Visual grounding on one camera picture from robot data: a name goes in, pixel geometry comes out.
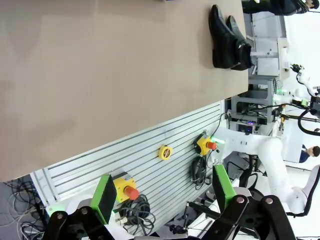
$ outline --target black pants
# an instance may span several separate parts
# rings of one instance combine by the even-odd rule
[[[254,0],[242,1],[242,9],[245,14],[256,14],[260,12],[270,12],[276,14],[278,11],[275,9],[270,0],[260,0],[256,3]]]

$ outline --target person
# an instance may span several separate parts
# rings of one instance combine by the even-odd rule
[[[319,0],[242,0],[242,9],[245,14],[270,12],[278,16],[304,14],[309,9],[317,9]]]
[[[300,164],[304,163],[305,161],[307,161],[307,159],[310,156],[311,157],[318,157],[319,155],[320,155],[320,147],[312,146],[307,149],[305,145],[302,145],[299,163]]]

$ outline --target white wall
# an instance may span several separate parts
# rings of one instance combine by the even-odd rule
[[[285,17],[286,34],[289,41],[289,57],[291,63],[303,65],[306,73],[310,76],[310,84],[312,86],[320,86],[320,31],[317,26],[320,25],[320,13],[295,14]],[[306,88],[298,84],[296,74],[290,72],[290,78],[283,81],[283,88],[294,92],[296,88],[300,91],[307,92]],[[288,111],[290,115],[300,115],[302,110],[296,109]],[[320,123],[303,121],[302,125],[308,130],[320,128]],[[320,146],[320,137],[304,134],[303,144],[309,148],[312,146]],[[310,157],[305,163],[288,163],[290,166],[311,170],[315,165],[320,164],[319,157]]]
[[[290,178],[290,182],[293,186],[304,187],[308,181],[308,177],[310,172],[303,171],[299,169],[294,169],[287,167],[288,175]],[[255,180],[255,176],[252,176],[249,179],[248,186],[251,186],[253,181]],[[259,174],[259,178],[256,184],[256,189],[262,192],[264,195],[270,195],[270,188],[268,183],[268,178]],[[317,187],[311,204],[311,209],[309,214],[304,217],[288,217],[291,223],[293,232],[296,237],[303,236],[320,236],[320,227],[319,227],[319,214],[320,214],[320,186]],[[284,205],[285,210],[289,211],[288,207]]]

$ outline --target cable bundle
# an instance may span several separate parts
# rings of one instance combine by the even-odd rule
[[[195,190],[202,188],[204,184],[210,185],[211,182],[206,183],[207,179],[207,160],[205,156],[197,156],[191,164],[191,182],[195,184]]]
[[[119,212],[121,217],[127,218],[125,225],[136,226],[135,231],[132,233],[133,235],[137,233],[139,226],[141,226],[145,236],[149,235],[155,227],[156,216],[150,212],[150,204],[143,194],[140,194],[136,200],[126,201],[114,212]]]
[[[12,194],[8,198],[8,216],[12,221],[1,227],[7,227],[16,223],[17,234],[23,240],[40,240],[44,234],[44,225],[47,224],[45,208],[32,181],[24,181],[24,177],[4,184],[11,188]],[[17,203],[26,204],[23,211],[17,209]],[[33,221],[24,221],[26,216],[32,216]]]

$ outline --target red emergency stop button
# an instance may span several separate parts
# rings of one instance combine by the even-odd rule
[[[131,200],[136,200],[139,197],[139,191],[132,186],[126,186],[124,194],[127,195]]]
[[[216,144],[215,142],[208,142],[208,143],[206,144],[206,147],[207,147],[208,149],[216,150],[216,149],[217,149],[217,144]]]

